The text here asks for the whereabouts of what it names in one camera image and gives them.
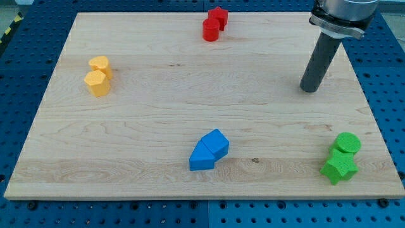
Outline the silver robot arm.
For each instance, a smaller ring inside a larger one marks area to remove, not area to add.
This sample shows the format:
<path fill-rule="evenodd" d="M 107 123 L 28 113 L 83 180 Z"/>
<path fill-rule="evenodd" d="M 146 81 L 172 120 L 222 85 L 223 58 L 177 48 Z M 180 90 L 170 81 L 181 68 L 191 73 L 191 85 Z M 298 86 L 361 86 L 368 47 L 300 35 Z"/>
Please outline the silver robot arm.
<path fill-rule="evenodd" d="M 334 38 L 361 40 L 374 18 L 379 0 L 315 0 L 309 22 Z"/>

